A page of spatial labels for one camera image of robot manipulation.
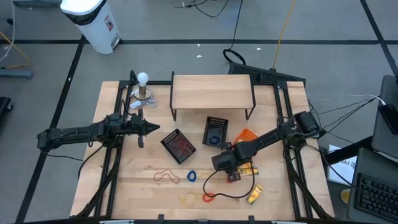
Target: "wooden shelf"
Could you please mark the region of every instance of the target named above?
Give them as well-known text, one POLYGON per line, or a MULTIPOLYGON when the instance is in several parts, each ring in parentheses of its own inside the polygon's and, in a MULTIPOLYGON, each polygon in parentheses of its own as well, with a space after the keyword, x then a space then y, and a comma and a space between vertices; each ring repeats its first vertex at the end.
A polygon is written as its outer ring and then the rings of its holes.
POLYGON ((249 75, 174 75, 170 90, 170 108, 254 109, 256 100, 249 75))

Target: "black basket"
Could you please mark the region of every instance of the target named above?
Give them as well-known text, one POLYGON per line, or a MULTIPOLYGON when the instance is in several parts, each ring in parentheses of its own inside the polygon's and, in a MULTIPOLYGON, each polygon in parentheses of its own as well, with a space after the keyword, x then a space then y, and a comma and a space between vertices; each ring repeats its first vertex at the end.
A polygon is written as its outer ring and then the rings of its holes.
POLYGON ((203 144, 207 146, 221 147, 225 142, 227 128, 227 119, 207 117, 203 144))
POLYGON ((188 159, 197 150, 178 129, 170 133, 161 143, 178 164, 188 159))

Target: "trash can lid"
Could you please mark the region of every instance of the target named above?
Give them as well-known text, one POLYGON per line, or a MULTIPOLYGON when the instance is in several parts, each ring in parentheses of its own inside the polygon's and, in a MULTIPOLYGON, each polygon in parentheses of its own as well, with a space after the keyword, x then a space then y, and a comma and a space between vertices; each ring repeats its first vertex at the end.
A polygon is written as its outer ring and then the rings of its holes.
POLYGON ((84 16, 93 12, 104 0, 62 0, 61 10, 64 13, 84 16))

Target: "yellow battery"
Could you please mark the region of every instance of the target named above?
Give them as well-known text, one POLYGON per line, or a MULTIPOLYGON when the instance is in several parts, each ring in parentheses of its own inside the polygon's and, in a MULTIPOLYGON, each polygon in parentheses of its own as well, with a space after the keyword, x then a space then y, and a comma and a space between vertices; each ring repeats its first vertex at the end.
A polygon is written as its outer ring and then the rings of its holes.
POLYGON ((238 166, 238 169, 249 169, 249 168, 251 168, 251 163, 250 162, 247 162, 247 163, 245 163, 243 165, 238 166))
POLYGON ((253 191, 251 192, 251 194, 249 194, 246 200, 252 205, 260 196, 263 190, 264 188, 260 184, 256 184, 256 186, 254 186, 253 191))
MULTIPOLYGON (((238 171, 241 174, 241 176, 252 175, 251 168, 250 169, 238 169, 238 171)), ((258 168, 253 168, 253 171, 254 171, 254 175, 258 175, 258 173, 259 173, 258 168)))

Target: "blue rubber band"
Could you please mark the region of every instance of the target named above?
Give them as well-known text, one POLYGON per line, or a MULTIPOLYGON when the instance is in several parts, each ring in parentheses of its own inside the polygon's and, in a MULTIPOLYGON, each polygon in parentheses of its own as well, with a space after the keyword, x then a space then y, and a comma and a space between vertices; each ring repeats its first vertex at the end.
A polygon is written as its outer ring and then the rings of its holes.
POLYGON ((196 181, 196 179, 197 179, 197 173, 196 173, 195 171, 191 170, 191 171, 188 173, 188 175, 187 175, 187 179, 188 179, 190 182, 196 181))
POLYGON ((220 138, 218 136, 212 136, 209 138, 210 144, 217 144, 220 142, 220 138))

